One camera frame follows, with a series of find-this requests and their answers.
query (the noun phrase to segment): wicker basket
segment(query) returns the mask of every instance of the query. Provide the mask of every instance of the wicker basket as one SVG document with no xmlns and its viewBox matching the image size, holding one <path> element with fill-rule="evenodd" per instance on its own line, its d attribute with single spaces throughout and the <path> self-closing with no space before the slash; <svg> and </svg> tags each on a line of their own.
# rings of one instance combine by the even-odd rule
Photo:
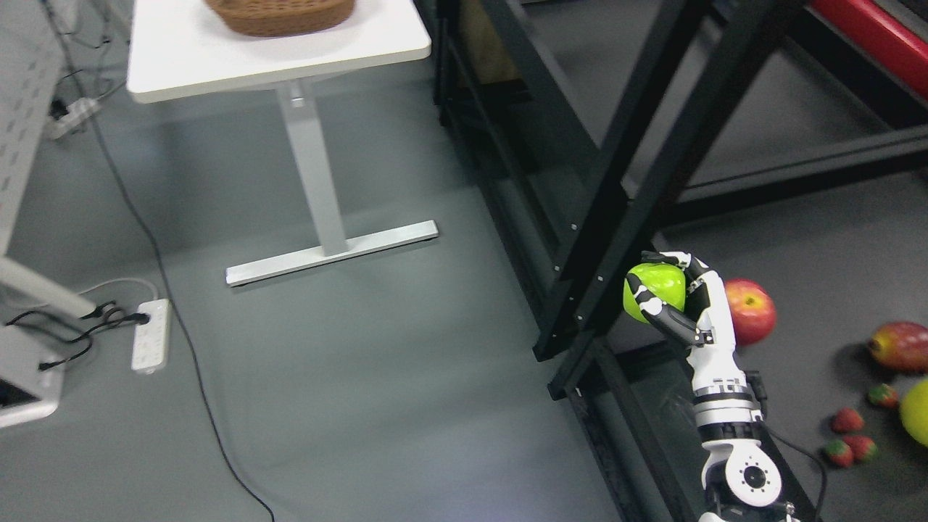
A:
<svg viewBox="0 0 928 522">
<path fill-rule="evenodd" d="M 206 0 L 229 29 L 251 36 L 321 31 L 342 23 L 354 0 Z"/>
</svg>

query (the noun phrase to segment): table leg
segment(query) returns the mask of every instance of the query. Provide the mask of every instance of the table leg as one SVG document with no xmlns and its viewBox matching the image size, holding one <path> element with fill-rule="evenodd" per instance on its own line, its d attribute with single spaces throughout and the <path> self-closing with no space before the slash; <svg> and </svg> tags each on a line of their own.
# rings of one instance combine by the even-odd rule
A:
<svg viewBox="0 0 928 522">
<path fill-rule="evenodd" d="M 97 309 L 93 302 L 4 255 L 0 255 L 0 284 L 48 303 L 76 319 Z"/>
<path fill-rule="evenodd" d="M 345 239 L 342 215 L 322 134 L 322 123 L 319 121 L 310 82 L 294 80 L 280 84 L 277 87 L 277 102 L 283 112 L 290 147 L 321 244 L 298 252 L 227 268 L 226 284 L 239 286 L 438 236 L 435 222 L 429 220 Z"/>
</svg>

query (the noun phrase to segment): lemon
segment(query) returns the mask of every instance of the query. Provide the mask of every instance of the lemon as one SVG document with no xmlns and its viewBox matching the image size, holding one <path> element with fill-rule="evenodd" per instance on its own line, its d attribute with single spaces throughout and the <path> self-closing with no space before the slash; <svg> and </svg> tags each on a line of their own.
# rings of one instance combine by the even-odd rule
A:
<svg viewBox="0 0 928 522">
<path fill-rule="evenodd" d="M 909 435 L 928 446 L 928 379 L 916 384 L 902 399 L 899 417 Z"/>
</svg>

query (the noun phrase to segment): black cable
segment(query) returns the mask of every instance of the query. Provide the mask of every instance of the black cable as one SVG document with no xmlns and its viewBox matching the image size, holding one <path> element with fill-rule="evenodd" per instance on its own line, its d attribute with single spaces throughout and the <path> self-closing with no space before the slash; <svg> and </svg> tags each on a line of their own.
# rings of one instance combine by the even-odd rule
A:
<svg viewBox="0 0 928 522">
<path fill-rule="evenodd" d="M 118 318 L 118 319 L 116 319 L 116 320 L 105 319 L 105 320 L 103 320 L 102 322 L 100 322 L 99 324 L 97 324 L 96 326 L 94 326 L 94 327 L 92 327 L 92 328 L 90 328 L 90 329 L 88 329 L 88 330 L 85 330 L 85 331 L 83 331 L 83 332 L 81 331 L 80 328 L 77 328 L 76 326 L 73 326 L 73 325 L 69 324 L 68 322 L 66 322 L 65 320 L 59 318 L 58 316 L 56 316 L 56 315 L 54 315 L 54 314 L 50 314 L 50 313 L 45 312 L 45 311 L 43 311 L 43 310 L 29 310 L 29 311 L 27 311 L 27 312 L 23 312 L 23 313 L 19 314 L 18 316 L 16 316 L 15 318 L 13 318 L 13 319 L 7 321 L 7 322 L 6 322 L 6 326 L 17 326 L 17 327 L 22 328 L 22 329 L 24 329 L 24 330 L 29 330 L 29 331 L 32 331 L 32 332 L 42 333 L 42 334 L 44 334 L 44 335 L 47 335 L 47 336 L 49 336 L 49 337 L 51 337 L 51 338 L 53 338 L 53 339 L 59 341 L 61 344 L 64 344 L 64 345 L 73 345 L 73 344 L 79 343 L 79 342 L 81 342 L 81 341 L 86 341 L 86 342 L 87 342 L 87 346 L 85 346 L 83 350 L 77 352 L 76 354 L 74 354 L 74 355 L 72 355 L 72 356 L 70 356 L 70 357 L 67 357 L 67 358 L 61 359 L 61 360 L 56 360 L 56 361 L 54 361 L 54 362 L 43 362 L 43 363 L 39 364 L 39 371 L 44 372 L 44 371 L 46 371 L 46 370 L 50 370 L 50 369 L 52 369 L 52 368 L 55 368 L 56 366 L 59 366 L 59 365 L 61 365 L 61 364 L 66 363 L 66 362 L 71 362 L 71 361 L 73 361 L 73 360 L 79 358 L 80 356 L 85 355 L 87 352 L 89 352 L 89 351 L 90 351 L 90 348 L 92 348 L 92 347 L 94 346 L 94 338 L 93 338 L 93 336 L 92 336 L 91 334 L 92 334 L 93 332 L 96 332 L 97 330 L 100 330 L 100 329 L 113 330 L 113 329 L 115 329 L 115 328 L 120 328 L 120 327 L 122 327 L 122 326 L 128 326 L 128 325 L 132 325 L 132 324 L 144 324 L 145 322 L 148 322 L 148 316 L 147 316 L 146 314 L 130 314 L 130 315 L 126 315 L 126 314 L 125 314 L 125 311 L 122 310 L 121 308 L 113 308 L 113 309 L 107 314 L 107 317 L 110 317 L 110 316 L 112 315 L 112 313 L 114 313 L 114 312 L 122 312 L 122 317 L 120 317 L 120 318 Z M 65 327 L 65 328 L 67 328 L 68 330 L 71 330 L 72 332 L 78 333 L 79 335 L 78 335 L 77 337 L 74 337 L 73 339 L 66 339 L 66 338 L 64 338 L 64 337 L 62 337 L 62 336 L 60 336 L 60 335 L 58 335 L 57 333 L 54 333 L 54 332 L 48 330 L 47 328 L 45 328 L 45 327 L 43 327 L 43 326 L 39 326 L 39 325 L 37 325 L 37 324 L 30 324 L 30 323 L 23 323 L 23 322 L 22 322 L 23 319 L 25 319 L 25 318 L 27 318 L 27 317 L 30 317 L 30 316 L 33 316 L 33 315 L 38 315 L 38 316 L 41 316 L 41 317 L 43 317 L 43 318 L 45 318 L 45 319 L 51 320 L 52 322 L 55 322 L 55 323 L 58 324 L 59 326 L 63 326 L 63 327 Z"/>
<path fill-rule="evenodd" d="M 71 60 L 71 52 L 68 50 L 68 45 L 64 41 L 64 37 L 57 31 L 51 6 L 42 0 L 37 1 L 45 9 L 45 17 L 48 19 L 48 23 L 52 28 L 52 33 L 55 34 L 55 37 L 58 40 L 58 45 L 61 46 L 61 52 L 64 54 L 65 64 L 67 65 L 68 70 L 73 71 L 75 68 L 74 63 Z M 81 98 L 84 98 L 84 87 L 81 85 L 80 79 L 76 75 L 72 76 L 71 79 L 73 80 L 74 86 L 77 88 Z M 203 385 L 203 376 L 202 372 L 200 371 L 200 360 L 197 357 L 197 350 L 194 347 L 193 339 L 190 336 L 190 331 L 187 329 L 184 318 L 181 316 L 180 309 L 177 307 L 177 302 L 174 300 L 174 293 L 171 290 L 171 285 L 168 281 L 167 270 L 164 268 L 164 260 L 161 257 L 161 248 L 158 246 L 158 241 L 155 239 L 155 235 L 152 233 L 151 228 L 148 227 L 141 214 L 138 213 L 138 209 L 135 208 L 135 204 L 132 202 L 132 198 L 129 196 L 129 192 L 126 189 L 125 183 L 122 181 L 119 168 L 116 166 L 116 162 L 113 161 L 106 141 L 103 139 L 103 132 L 100 131 L 100 125 L 97 122 L 96 116 L 91 113 L 88 120 L 90 121 L 90 126 L 94 131 L 94 136 L 97 139 L 97 145 L 99 145 L 100 151 L 103 153 L 103 157 L 107 162 L 107 167 L 110 170 L 113 181 L 115 181 L 116 187 L 119 189 L 120 195 L 122 196 L 122 202 L 125 203 L 126 208 L 135 219 L 138 227 L 141 228 L 142 232 L 145 234 L 145 237 L 148 239 L 148 243 L 151 246 L 151 250 L 155 255 L 155 262 L 158 265 L 158 271 L 161 274 L 161 281 L 164 283 L 164 293 L 167 295 L 168 300 L 174 304 L 174 314 L 177 316 L 177 323 L 180 326 L 181 332 L 184 334 L 184 338 L 187 340 L 187 346 L 190 348 L 190 355 L 193 358 L 193 368 L 197 374 L 197 385 L 200 388 L 200 397 L 203 400 L 203 406 L 206 408 L 206 414 L 209 417 L 210 426 L 213 428 L 213 435 L 216 439 L 216 445 L 219 447 L 219 452 L 222 454 L 223 461 L 226 463 L 226 468 L 228 468 L 229 473 L 233 478 L 235 478 L 236 482 L 238 482 L 242 489 L 248 492 L 248 494 L 251 495 L 251 497 L 257 501 L 265 509 L 265 511 L 267 511 L 267 513 L 271 516 L 271 522 L 276 522 L 277 519 L 274 515 L 274 510 L 272 510 L 271 507 L 261 499 L 261 497 L 259 497 L 254 491 L 251 490 L 251 488 L 248 487 L 248 485 L 245 484 L 245 482 L 238 475 L 235 467 L 232 465 L 232 462 L 229 460 L 228 453 L 226 452 L 226 446 L 223 444 L 222 437 L 219 435 L 219 427 L 216 425 L 213 409 L 210 407 L 210 401 L 206 397 L 206 388 Z"/>
<path fill-rule="evenodd" d="M 818 500 L 816 501 L 815 515 L 812 518 L 812 521 L 819 522 L 820 521 L 819 515 L 821 515 L 821 506 L 822 504 L 825 503 L 825 491 L 828 488 L 828 470 L 825 469 L 825 464 L 823 464 L 818 457 L 812 454 L 811 451 L 804 450 L 803 448 L 793 444 L 792 442 L 787 440 L 785 437 L 781 436 L 776 431 L 774 431 L 770 426 L 767 426 L 767 431 L 776 440 L 782 442 L 783 444 L 792 448 L 793 450 L 802 453 L 803 455 L 811 459 L 812 462 L 816 464 L 816 466 L 818 466 L 818 472 L 821 474 L 821 486 L 818 487 Z"/>
</svg>

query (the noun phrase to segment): strawberry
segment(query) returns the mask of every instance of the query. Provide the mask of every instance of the strawberry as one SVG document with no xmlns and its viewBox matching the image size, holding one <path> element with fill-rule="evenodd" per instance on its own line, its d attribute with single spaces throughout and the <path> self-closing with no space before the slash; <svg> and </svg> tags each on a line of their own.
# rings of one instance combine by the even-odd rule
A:
<svg viewBox="0 0 928 522">
<path fill-rule="evenodd" d="M 867 392 L 867 400 L 874 406 L 883 408 L 898 408 L 899 394 L 890 385 L 877 385 Z"/>
<path fill-rule="evenodd" d="M 825 456 L 838 467 L 851 467 L 854 463 L 854 452 L 843 440 L 836 438 L 822 448 Z"/>
<path fill-rule="evenodd" d="M 831 430 L 834 433 L 850 433 L 863 427 L 864 420 L 860 413 L 851 408 L 841 408 L 831 418 Z"/>
<path fill-rule="evenodd" d="M 844 444 L 850 446 L 851 452 L 854 453 L 854 460 L 859 463 L 865 463 L 876 456 L 876 444 L 870 437 L 845 435 L 841 437 L 841 440 L 844 441 Z"/>
</svg>

